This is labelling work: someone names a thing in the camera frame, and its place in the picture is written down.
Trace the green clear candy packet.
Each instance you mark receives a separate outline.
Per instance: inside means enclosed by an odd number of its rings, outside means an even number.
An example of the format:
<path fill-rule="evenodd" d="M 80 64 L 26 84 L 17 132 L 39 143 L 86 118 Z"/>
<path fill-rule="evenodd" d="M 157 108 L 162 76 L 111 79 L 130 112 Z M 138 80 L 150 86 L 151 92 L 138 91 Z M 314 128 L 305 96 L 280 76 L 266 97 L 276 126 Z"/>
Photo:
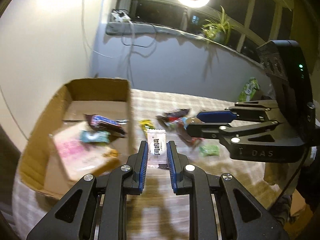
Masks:
<path fill-rule="evenodd" d="M 202 157 L 208 157 L 208 156 L 219 156 L 220 150 L 217 145 L 201 145 L 199 147 L 200 155 Z"/>

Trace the dark small Snickers bar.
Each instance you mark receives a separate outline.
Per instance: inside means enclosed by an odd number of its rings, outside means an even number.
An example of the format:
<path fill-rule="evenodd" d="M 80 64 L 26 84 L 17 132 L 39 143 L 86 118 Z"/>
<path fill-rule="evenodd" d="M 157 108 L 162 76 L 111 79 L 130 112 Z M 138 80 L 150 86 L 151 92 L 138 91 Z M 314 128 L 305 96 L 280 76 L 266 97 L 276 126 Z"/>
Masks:
<path fill-rule="evenodd" d="M 165 112 L 164 116 L 167 119 L 170 119 L 170 118 L 181 118 L 181 117 L 184 117 L 184 116 L 188 115 L 189 112 L 190 112 L 189 108 L 179 108 L 179 109 L 176 109 L 176 110 L 173 110 L 173 111 Z"/>

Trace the clear red cake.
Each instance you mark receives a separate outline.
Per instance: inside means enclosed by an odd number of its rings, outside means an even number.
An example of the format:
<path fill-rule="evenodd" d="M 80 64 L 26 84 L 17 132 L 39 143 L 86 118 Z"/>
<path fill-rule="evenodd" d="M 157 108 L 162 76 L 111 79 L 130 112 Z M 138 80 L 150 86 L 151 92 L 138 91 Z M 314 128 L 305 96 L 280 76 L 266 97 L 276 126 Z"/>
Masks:
<path fill-rule="evenodd" d="M 202 124 L 203 122 L 195 117 L 180 117 L 180 118 L 169 118 L 162 115 L 156 116 L 159 124 L 166 130 L 176 132 L 176 134 L 188 145 L 195 147 L 202 139 L 191 137 L 187 133 L 187 126 L 189 124 Z"/>

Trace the pink white snack pouch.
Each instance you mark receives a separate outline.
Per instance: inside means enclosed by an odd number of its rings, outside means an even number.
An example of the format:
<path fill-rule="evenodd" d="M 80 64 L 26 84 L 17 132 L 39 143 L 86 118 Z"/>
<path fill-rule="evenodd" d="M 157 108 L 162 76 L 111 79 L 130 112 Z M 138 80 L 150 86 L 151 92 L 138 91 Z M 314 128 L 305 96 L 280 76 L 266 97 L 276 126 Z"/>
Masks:
<path fill-rule="evenodd" d="M 81 131 L 94 131 L 87 122 L 68 124 L 49 136 L 50 150 L 58 157 L 67 180 L 72 183 L 91 173 L 98 176 L 119 162 L 118 151 L 109 143 L 83 143 Z"/>

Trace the green white candy stick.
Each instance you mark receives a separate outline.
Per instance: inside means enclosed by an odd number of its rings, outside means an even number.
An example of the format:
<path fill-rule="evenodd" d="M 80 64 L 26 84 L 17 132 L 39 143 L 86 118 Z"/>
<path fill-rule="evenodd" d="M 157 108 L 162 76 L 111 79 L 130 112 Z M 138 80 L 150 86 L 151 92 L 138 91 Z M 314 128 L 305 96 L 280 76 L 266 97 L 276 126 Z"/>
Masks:
<path fill-rule="evenodd" d="M 164 129 L 147 129 L 148 167 L 168 167 L 167 136 Z"/>

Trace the teal candy packet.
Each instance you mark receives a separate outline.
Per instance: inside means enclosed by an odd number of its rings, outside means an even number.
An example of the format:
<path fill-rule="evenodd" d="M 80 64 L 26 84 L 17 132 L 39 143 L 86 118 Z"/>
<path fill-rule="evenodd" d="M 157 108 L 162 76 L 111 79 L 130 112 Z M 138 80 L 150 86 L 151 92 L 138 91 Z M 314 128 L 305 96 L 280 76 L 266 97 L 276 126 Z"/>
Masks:
<path fill-rule="evenodd" d="M 107 131 L 81 131 L 79 140 L 83 143 L 109 143 Z"/>

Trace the yellow candy packet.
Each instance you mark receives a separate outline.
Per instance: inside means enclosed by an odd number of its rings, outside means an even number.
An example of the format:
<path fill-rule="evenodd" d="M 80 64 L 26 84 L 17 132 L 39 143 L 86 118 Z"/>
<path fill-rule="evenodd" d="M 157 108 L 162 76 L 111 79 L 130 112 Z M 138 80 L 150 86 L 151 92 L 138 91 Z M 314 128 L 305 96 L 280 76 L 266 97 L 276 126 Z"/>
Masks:
<path fill-rule="evenodd" d="M 142 129 L 145 137 L 148 137 L 148 130 L 155 129 L 152 121 L 150 119 L 143 119 L 139 121 L 140 128 Z"/>

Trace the large Snickers bar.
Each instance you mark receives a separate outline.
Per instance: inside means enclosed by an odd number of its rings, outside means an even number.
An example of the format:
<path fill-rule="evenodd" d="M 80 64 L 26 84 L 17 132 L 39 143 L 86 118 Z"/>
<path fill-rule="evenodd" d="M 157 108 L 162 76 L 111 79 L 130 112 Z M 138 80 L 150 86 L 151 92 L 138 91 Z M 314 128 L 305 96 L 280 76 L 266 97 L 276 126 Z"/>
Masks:
<path fill-rule="evenodd" d="M 91 129 L 94 131 L 105 131 L 111 133 L 113 136 L 124 138 L 126 135 L 125 130 L 121 124 L 115 120 L 109 119 L 101 115 L 88 115 L 85 114 L 85 119 Z"/>

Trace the green cartoon bag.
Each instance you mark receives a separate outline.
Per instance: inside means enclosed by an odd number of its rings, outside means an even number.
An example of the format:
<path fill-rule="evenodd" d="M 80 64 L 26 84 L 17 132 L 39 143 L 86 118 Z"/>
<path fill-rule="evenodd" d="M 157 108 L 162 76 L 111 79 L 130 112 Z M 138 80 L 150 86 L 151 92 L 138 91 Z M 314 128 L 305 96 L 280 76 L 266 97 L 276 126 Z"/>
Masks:
<path fill-rule="evenodd" d="M 249 81 L 244 85 L 238 97 L 239 102 L 250 101 L 255 93 L 260 90 L 259 83 L 255 77 L 250 77 Z"/>

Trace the checkered beige tablecloth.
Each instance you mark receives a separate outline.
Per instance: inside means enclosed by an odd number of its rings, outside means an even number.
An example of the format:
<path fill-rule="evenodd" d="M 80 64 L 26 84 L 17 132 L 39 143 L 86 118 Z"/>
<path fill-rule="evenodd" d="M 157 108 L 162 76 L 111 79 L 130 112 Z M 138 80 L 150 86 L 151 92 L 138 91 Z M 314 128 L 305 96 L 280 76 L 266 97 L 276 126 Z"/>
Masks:
<path fill-rule="evenodd" d="M 17 232 L 26 239 L 31 229 L 59 200 L 60 194 L 45 191 L 44 179 L 50 161 L 49 134 L 62 123 L 66 107 L 62 97 L 65 90 L 54 95 L 30 135 L 21 155 L 12 194 L 12 210 Z M 131 90 L 131 117 L 133 122 L 132 152 L 136 152 L 145 136 L 139 126 L 140 120 L 155 121 L 164 111 L 189 108 L 192 114 L 205 110 L 221 110 L 231 106 L 228 101 L 165 92 Z M 177 150 L 204 171 L 221 175 L 228 172 L 265 207 L 269 208 L 280 194 L 277 185 L 264 181 L 264 163 L 233 160 L 229 152 L 217 140 L 204 140 L 204 146 L 215 145 L 218 155 L 205 156 L 199 146 L 188 146 L 174 132 L 167 133 Z M 128 198 L 128 239 L 188 239 L 189 204 L 186 196 L 173 193 L 169 172 L 149 167 L 146 182 L 140 196 Z"/>

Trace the potted spider plant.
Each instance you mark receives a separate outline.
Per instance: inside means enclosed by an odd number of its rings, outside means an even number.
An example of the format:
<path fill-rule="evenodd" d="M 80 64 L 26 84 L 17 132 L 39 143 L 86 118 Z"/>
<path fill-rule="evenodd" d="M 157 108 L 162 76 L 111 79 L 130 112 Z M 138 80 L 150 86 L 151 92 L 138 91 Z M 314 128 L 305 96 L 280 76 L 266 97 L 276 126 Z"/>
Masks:
<path fill-rule="evenodd" d="M 221 7 L 221 15 L 219 21 L 206 19 L 206 24 L 202 25 L 202 35 L 204 38 L 222 45 L 227 45 L 231 37 L 231 32 L 235 29 L 235 25 L 231 24 L 229 17 L 223 6 Z"/>

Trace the light tripod stand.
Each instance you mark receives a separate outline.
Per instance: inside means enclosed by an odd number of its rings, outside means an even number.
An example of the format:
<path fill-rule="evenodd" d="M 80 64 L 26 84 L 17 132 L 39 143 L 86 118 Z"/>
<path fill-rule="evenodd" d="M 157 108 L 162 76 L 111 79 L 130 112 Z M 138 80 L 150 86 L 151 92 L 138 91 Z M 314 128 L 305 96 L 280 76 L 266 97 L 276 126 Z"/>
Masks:
<path fill-rule="evenodd" d="M 180 29 L 182 31 L 187 30 L 188 22 L 189 22 L 189 12 L 190 12 L 190 8 L 185 7 L 182 15 L 181 25 L 180 25 Z"/>

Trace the brown cardboard box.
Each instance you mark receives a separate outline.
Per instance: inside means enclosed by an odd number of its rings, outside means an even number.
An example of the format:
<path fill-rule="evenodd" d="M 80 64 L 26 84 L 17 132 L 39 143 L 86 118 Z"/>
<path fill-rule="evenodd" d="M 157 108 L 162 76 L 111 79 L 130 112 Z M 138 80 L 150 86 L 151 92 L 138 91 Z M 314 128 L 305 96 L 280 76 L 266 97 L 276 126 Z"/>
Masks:
<path fill-rule="evenodd" d="M 20 159 L 22 183 L 60 199 L 80 178 L 99 176 L 134 152 L 130 84 L 86 78 L 63 85 L 38 118 Z"/>

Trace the grey windowsill cushion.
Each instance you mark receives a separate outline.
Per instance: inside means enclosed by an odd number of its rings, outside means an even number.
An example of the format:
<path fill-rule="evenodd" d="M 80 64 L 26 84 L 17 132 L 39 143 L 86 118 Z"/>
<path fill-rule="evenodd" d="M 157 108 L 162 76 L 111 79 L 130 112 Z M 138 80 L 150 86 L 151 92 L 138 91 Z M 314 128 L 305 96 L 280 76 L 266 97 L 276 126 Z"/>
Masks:
<path fill-rule="evenodd" d="M 190 41 L 202 42 L 202 43 L 205 43 L 207 46 L 209 44 L 212 44 L 214 46 L 218 46 L 220 48 L 223 48 L 224 50 L 227 50 L 238 57 L 243 58 L 244 60 L 252 63 L 257 68 L 263 69 L 262 65 L 259 62 L 254 61 L 243 54 L 240 54 L 239 52 L 233 50 L 232 48 L 229 48 L 225 45 L 222 45 L 222 44 L 219 44 L 216 42 L 212 42 L 212 41 L 210 41 L 202 36 L 199 36 L 199 35 L 187 33 L 185 31 L 181 31 L 178 29 L 172 29 L 172 28 L 165 27 L 165 26 L 153 25 L 151 23 L 134 23 L 133 27 L 134 27 L 134 31 L 135 31 L 134 33 L 136 35 L 164 34 L 164 35 L 169 35 L 170 37 L 174 37 L 174 38 L 184 38 L 184 39 L 190 40 Z M 123 35 L 130 36 L 131 35 L 130 23 L 108 22 L 105 27 L 105 34 L 108 36 L 123 36 Z"/>

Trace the white power strip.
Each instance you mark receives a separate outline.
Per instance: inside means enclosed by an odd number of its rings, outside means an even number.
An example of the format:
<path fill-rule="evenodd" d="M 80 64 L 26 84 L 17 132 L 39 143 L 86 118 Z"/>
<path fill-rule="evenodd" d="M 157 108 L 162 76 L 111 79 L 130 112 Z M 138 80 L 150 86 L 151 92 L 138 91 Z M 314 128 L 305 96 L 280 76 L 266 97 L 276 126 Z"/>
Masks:
<path fill-rule="evenodd" d="M 120 9 L 113 9 L 111 11 L 111 18 L 113 22 L 119 23 L 129 23 L 131 21 L 131 18 L 126 13 L 126 11 Z"/>

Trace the white cabinet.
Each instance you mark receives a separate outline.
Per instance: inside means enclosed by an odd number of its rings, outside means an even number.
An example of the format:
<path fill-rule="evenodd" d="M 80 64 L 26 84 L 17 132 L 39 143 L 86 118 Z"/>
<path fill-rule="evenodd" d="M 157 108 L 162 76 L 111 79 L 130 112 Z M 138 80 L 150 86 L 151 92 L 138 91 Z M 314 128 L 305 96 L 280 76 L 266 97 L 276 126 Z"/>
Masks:
<path fill-rule="evenodd" d="M 12 0 L 1 16 L 1 126 L 24 150 L 50 98 L 89 76 L 94 43 L 116 0 Z"/>

